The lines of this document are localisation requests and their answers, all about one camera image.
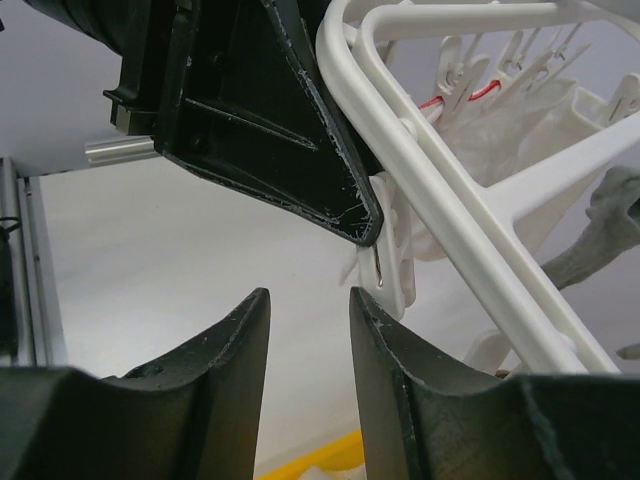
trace red string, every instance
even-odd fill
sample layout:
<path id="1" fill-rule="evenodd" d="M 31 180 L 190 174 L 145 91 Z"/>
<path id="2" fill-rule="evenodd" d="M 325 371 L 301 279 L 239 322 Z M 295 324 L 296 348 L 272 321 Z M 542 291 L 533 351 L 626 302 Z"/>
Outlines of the red string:
<path id="1" fill-rule="evenodd" d="M 496 88 L 500 88 L 500 80 L 492 80 L 491 82 L 489 82 L 489 85 L 484 87 L 482 90 L 479 90 L 479 91 L 473 93 L 469 97 L 469 101 L 473 102 L 474 100 L 478 100 L 478 99 L 484 97 L 485 95 L 489 94 L 490 92 L 492 92 Z M 437 96 L 437 97 L 434 97 L 431 100 L 429 100 L 427 103 L 423 103 L 418 108 L 420 108 L 420 110 L 424 110 L 425 108 L 432 107 L 433 105 L 437 105 L 437 104 L 442 103 L 442 102 L 444 102 L 444 99 L 441 96 Z"/>

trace silver metal profile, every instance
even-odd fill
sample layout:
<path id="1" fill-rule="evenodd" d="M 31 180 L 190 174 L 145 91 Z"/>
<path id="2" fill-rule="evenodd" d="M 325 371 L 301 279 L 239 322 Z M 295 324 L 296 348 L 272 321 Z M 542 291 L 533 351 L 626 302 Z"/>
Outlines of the silver metal profile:
<path id="1" fill-rule="evenodd" d="M 2 214 L 18 217 L 21 228 L 11 233 L 18 353 L 0 358 L 0 365 L 47 366 L 67 363 L 60 305 L 44 202 L 38 177 L 18 178 L 9 158 L 3 158 Z"/>
<path id="2" fill-rule="evenodd" d="M 120 163 L 158 158 L 150 138 L 126 138 L 89 143 L 85 148 L 90 167 L 104 167 Z"/>
<path id="3" fill-rule="evenodd" d="M 18 200 L 18 179 L 13 163 L 9 158 L 2 159 L 2 215 L 18 217 L 24 225 Z M 24 230 L 22 228 L 17 229 L 9 236 L 13 267 L 14 301 L 18 322 L 18 355 L 13 359 L 13 363 L 19 366 L 33 366 L 36 364 L 36 358 L 33 345 L 31 306 L 23 236 Z"/>
<path id="4" fill-rule="evenodd" d="M 18 179 L 36 365 L 67 363 L 40 178 Z"/>

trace yellow object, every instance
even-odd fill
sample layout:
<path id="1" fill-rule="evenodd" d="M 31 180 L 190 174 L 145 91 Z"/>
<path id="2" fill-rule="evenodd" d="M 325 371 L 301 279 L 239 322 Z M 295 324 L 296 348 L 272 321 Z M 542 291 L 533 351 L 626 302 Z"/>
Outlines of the yellow object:
<path id="1" fill-rule="evenodd" d="M 313 467 L 327 472 L 357 468 L 364 463 L 364 447 L 360 431 L 353 432 L 326 447 L 316 450 L 295 462 L 271 472 L 259 480 L 298 480 Z"/>

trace clothes peg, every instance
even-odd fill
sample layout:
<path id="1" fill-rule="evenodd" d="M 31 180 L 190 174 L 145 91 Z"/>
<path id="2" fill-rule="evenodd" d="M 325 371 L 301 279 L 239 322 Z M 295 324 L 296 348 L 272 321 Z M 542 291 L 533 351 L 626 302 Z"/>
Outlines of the clothes peg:
<path id="1" fill-rule="evenodd" d="M 582 23 L 578 23 L 576 24 L 575 27 L 573 27 L 573 29 L 571 29 L 571 32 L 569 32 L 569 35 L 567 35 L 567 38 L 565 38 L 564 42 L 562 42 L 562 44 L 556 49 L 554 53 L 555 58 L 560 58 L 563 61 L 565 60 L 565 52 L 569 48 L 569 44 L 571 43 L 573 38 L 576 36 L 576 33 L 578 33 L 578 30 L 582 28 L 582 25 L 583 25 Z M 560 29 L 558 30 L 558 34 L 560 32 L 562 32 L 562 27 L 560 27 Z"/>
<path id="2" fill-rule="evenodd" d="M 452 35 L 445 37 L 440 45 L 440 58 L 438 59 L 438 73 L 436 74 L 436 89 L 434 97 L 442 92 L 455 87 L 457 78 L 455 72 L 460 63 L 460 51 L 462 50 L 462 37 Z"/>
<path id="3" fill-rule="evenodd" d="M 388 173 L 370 178 L 384 213 L 375 245 L 358 249 L 360 286 L 396 320 L 415 302 L 409 203 Z"/>
<path id="4" fill-rule="evenodd" d="M 506 71 L 500 72 L 500 91 L 483 108 L 485 112 L 500 108 L 518 92 L 528 90 L 538 78 L 540 72 L 545 71 L 547 63 L 553 57 L 553 52 L 547 51 L 538 56 L 530 65 L 516 76 L 509 76 Z"/>
<path id="5" fill-rule="evenodd" d="M 552 52 L 544 52 L 533 63 L 531 63 L 531 65 L 526 68 L 522 68 L 522 65 L 518 62 L 522 61 L 522 59 L 526 57 L 526 53 L 529 48 L 529 42 L 527 42 L 523 51 L 519 51 L 523 39 L 524 32 L 522 30 L 517 30 L 505 45 L 505 48 L 498 59 L 494 74 L 495 79 L 500 82 L 500 91 L 494 95 L 492 100 L 485 103 L 483 106 L 485 112 L 499 108 L 518 91 L 526 89 L 526 87 L 528 87 L 537 78 L 540 70 L 544 68 L 546 63 L 552 57 Z M 509 69 L 514 67 L 520 70 L 516 75 L 512 75 L 509 71 Z"/>
<path id="6" fill-rule="evenodd" d="M 436 83 L 436 97 L 442 98 L 441 125 L 454 121 L 469 102 L 491 59 L 488 55 L 473 56 L 482 35 L 476 35 L 462 61 L 462 37 L 454 35 L 443 40 Z"/>
<path id="7" fill-rule="evenodd" d="M 476 53 L 476 50 L 478 49 L 478 45 L 480 45 L 480 41 L 482 40 L 483 36 L 484 35 L 482 33 L 478 33 L 473 37 L 473 41 L 471 42 L 471 45 L 469 45 L 469 48 L 467 49 L 467 53 L 465 53 L 464 58 L 462 59 L 462 62 L 459 63 L 456 68 L 456 74 L 458 77 L 462 76 L 462 69 L 473 58 L 473 55 Z"/>
<path id="8" fill-rule="evenodd" d="M 456 86 L 441 93 L 444 107 L 439 119 L 440 125 L 453 122 L 460 116 L 466 104 L 469 103 L 474 89 L 484 76 L 489 63 L 491 63 L 491 59 L 488 55 L 476 56 L 465 65 Z"/>
<path id="9" fill-rule="evenodd" d="M 575 51 L 575 53 L 572 56 L 567 58 L 561 65 L 551 70 L 547 68 L 546 75 L 543 78 L 539 78 L 534 81 L 534 83 L 531 85 L 531 88 L 529 89 L 529 93 L 537 92 L 542 87 L 547 85 L 549 82 L 556 79 L 558 75 L 560 75 L 564 70 L 570 67 L 571 64 L 573 64 L 578 58 L 580 58 L 584 54 L 584 52 L 586 52 L 589 49 L 590 46 L 591 44 L 582 45 Z"/>
<path id="10" fill-rule="evenodd" d="M 630 73 L 625 75 L 613 94 L 611 102 L 604 111 L 605 126 L 628 117 L 640 109 L 640 75 Z"/>
<path id="11" fill-rule="evenodd" d="M 518 53 L 517 55 L 514 55 L 513 61 L 520 70 L 524 68 L 523 65 L 524 65 L 524 61 L 527 58 L 527 54 L 529 53 L 531 46 L 534 44 L 534 42 L 538 38 L 538 35 L 540 34 L 541 30 L 542 30 L 541 28 L 536 28 L 533 32 L 531 32 L 531 35 L 529 35 L 529 38 L 527 39 L 527 43 L 525 44 L 524 47 L 522 47 L 522 50 L 520 51 L 520 53 Z"/>

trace metal rod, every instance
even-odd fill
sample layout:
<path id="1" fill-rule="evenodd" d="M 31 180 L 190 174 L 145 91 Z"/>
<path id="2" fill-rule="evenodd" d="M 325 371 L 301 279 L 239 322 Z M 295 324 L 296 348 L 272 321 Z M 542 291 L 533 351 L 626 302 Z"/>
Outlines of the metal rod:
<path id="1" fill-rule="evenodd" d="M 126 138 L 89 143 L 85 148 L 90 167 L 104 167 L 120 163 L 158 158 L 150 138 Z"/>
<path id="2" fill-rule="evenodd" d="M 2 159 L 2 214 L 19 217 L 24 222 L 18 201 L 18 180 L 13 163 Z M 18 319 L 18 355 L 14 362 L 19 366 L 33 366 L 36 363 L 29 305 L 29 284 L 24 252 L 23 229 L 19 228 L 9 236 L 13 263 L 13 285 Z"/>

